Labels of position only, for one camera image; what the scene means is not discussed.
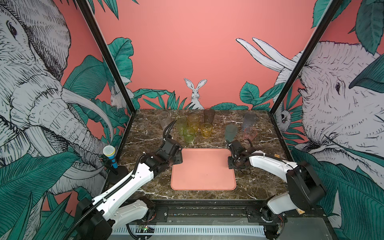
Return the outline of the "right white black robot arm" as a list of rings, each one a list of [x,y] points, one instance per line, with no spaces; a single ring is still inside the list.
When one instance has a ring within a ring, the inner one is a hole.
[[[253,144],[245,148],[238,140],[226,141],[231,152],[228,157],[229,169],[242,170],[250,167],[262,169],[279,177],[287,184],[287,192],[271,197],[259,210],[266,223],[273,222],[283,213],[291,210],[309,211],[325,197],[327,189],[315,172],[312,165],[282,160],[256,150]]]

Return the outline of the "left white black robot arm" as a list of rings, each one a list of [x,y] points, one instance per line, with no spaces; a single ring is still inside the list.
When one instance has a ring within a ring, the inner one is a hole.
[[[134,169],[112,188],[77,204],[75,222],[64,239],[76,232],[77,240],[106,240],[121,225],[143,219],[154,204],[139,199],[124,206],[124,202],[146,183],[163,173],[173,164],[182,163],[182,146],[168,137],[155,152],[142,153]]]

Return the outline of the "light green tall glass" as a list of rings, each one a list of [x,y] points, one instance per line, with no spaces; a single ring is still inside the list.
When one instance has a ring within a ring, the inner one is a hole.
[[[183,135],[184,129],[187,127],[187,117],[178,117],[176,122],[176,127],[180,135]]]

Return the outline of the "amber tall glass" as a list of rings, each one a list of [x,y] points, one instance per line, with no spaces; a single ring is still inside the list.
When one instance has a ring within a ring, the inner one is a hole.
[[[195,130],[197,133],[200,127],[200,116],[197,114],[191,114],[188,116],[188,126]]]

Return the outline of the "pink square tray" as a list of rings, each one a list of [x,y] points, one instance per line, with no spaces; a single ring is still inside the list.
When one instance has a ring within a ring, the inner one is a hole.
[[[228,149],[183,149],[181,164],[172,166],[171,188],[175,191],[232,191],[234,170],[229,168]]]

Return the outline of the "clear glass tumbler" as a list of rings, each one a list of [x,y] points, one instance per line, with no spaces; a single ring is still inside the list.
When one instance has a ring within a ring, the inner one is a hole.
[[[158,119],[163,130],[165,130],[166,127],[172,122],[171,115],[167,111],[160,113],[158,115]]]

